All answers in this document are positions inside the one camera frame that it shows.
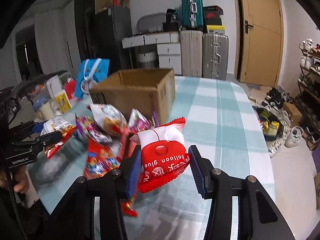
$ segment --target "human hand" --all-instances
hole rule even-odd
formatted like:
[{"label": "human hand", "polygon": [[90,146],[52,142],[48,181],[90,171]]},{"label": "human hand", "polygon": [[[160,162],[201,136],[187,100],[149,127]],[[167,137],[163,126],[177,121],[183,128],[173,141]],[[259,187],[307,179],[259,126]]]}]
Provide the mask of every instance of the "human hand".
[{"label": "human hand", "polygon": [[[15,192],[20,193],[26,193],[29,189],[29,180],[28,176],[26,174],[27,167],[23,166],[16,170],[15,172],[15,180],[17,181],[17,184],[14,186]],[[0,171],[0,187],[2,188],[8,188],[7,187],[7,178],[5,176],[5,173],[3,170]]]}]

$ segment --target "white desk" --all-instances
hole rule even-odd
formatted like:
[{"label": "white desk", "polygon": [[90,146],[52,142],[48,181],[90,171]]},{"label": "white desk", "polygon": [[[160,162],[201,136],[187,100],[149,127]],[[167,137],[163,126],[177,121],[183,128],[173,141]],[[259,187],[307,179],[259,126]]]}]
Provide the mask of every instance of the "white desk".
[{"label": "white desk", "polygon": [[179,32],[144,34],[122,40],[122,47],[124,49],[152,44],[157,44],[159,67],[173,68],[176,75],[181,75]]}]

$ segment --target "wooden door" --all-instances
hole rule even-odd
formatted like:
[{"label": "wooden door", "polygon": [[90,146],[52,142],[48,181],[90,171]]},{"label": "wooden door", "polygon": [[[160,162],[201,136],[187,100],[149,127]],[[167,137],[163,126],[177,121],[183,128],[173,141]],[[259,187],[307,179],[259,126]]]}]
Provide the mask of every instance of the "wooden door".
[{"label": "wooden door", "polygon": [[240,82],[276,86],[282,57],[279,0],[242,0],[244,46]]}]

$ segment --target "tablecloth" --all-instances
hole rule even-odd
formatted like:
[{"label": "tablecloth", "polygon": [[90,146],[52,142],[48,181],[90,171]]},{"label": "tablecloth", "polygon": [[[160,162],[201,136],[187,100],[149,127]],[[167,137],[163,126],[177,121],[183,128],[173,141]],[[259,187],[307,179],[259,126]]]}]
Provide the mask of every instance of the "tablecloth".
[{"label": "tablecloth", "polygon": [[[195,144],[202,157],[228,175],[254,175],[275,200],[274,178],[267,146],[244,90],[231,82],[175,77],[176,99],[168,121],[184,116],[186,147]],[[75,113],[89,115],[90,98],[80,101],[65,118],[75,123]],[[71,138],[47,160],[40,154],[28,167],[32,182],[49,213],[73,181],[81,176],[86,160],[83,145]],[[96,228],[99,229],[96,199]],[[124,217],[129,239],[203,239],[211,200],[197,193],[190,167],[172,182],[138,194],[138,218]],[[233,197],[231,239],[237,239],[238,203]]]}]

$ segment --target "black refrigerator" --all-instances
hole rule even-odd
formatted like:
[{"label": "black refrigerator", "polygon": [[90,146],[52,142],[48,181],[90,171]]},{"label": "black refrigerator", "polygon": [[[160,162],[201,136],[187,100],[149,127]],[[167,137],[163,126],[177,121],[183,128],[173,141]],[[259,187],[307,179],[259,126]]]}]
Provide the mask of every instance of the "black refrigerator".
[{"label": "black refrigerator", "polygon": [[132,36],[130,9],[109,7],[94,17],[96,57],[110,59],[108,75],[129,69],[128,49],[122,48],[122,39]]}]

